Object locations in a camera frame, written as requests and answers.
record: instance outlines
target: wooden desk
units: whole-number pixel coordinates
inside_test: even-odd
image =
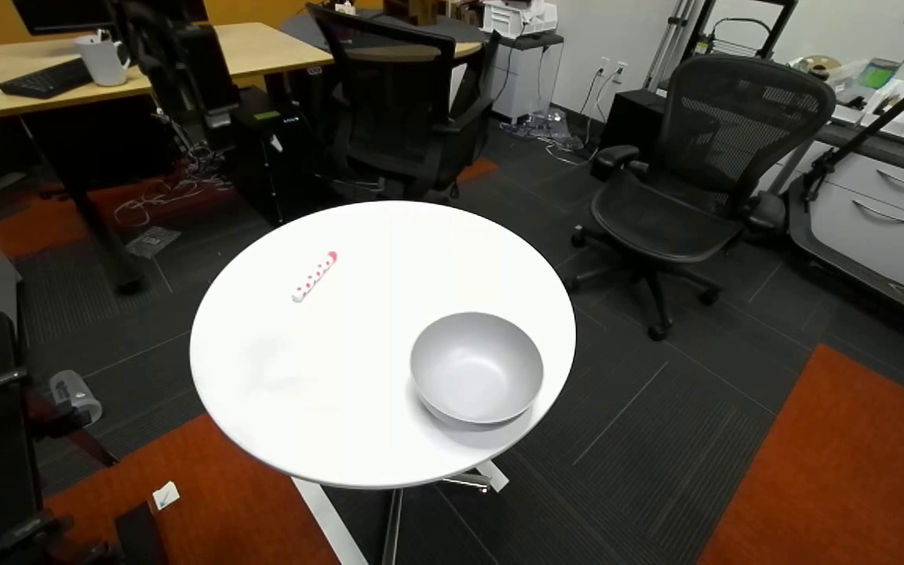
[[[289,72],[289,70],[309,70],[309,65],[331,65],[332,57],[328,50],[316,50],[293,36],[284,36],[263,23],[238,23],[238,25],[215,25],[219,36],[219,48],[229,65],[232,79],[249,76],[270,76],[270,72]],[[74,61],[73,39],[58,42],[21,42],[21,43],[0,43],[0,81]],[[131,96],[150,91],[141,70],[130,72],[131,79],[116,87],[97,87],[84,85],[66,95],[58,95],[49,102],[38,96],[14,96],[0,91],[0,115],[20,115],[20,113],[38,113],[38,109],[58,109],[58,108],[79,108],[95,102],[113,102],[113,96]]]

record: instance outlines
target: black office chair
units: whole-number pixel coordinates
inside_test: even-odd
[[[497,39],[454,61],[453,39],[331,11],[312,12],[335,61],[339,168],[397,179],[405,197],[454,195],[454,176],[474,159],[486,133]],[[468,72],[453,96],[454,62],[468,62]]]
[[[665,119],[650,168],[623,168],[635,148],[607,148],[601,159],[623,168],[594,197],[597,228],[575,227],[570,241],[588,237],[635,256],[646,278],[659,320],[652,339],[671,329],[659,274],[696,284],[701,300],[714,306],[720,284],[686,268],[714,261],[750,227],[757,210],[780,204],[752,195],[759,176],[808,146],[833,115],[836,95],[789,65],[743,57],[694,57],[669,81]]]

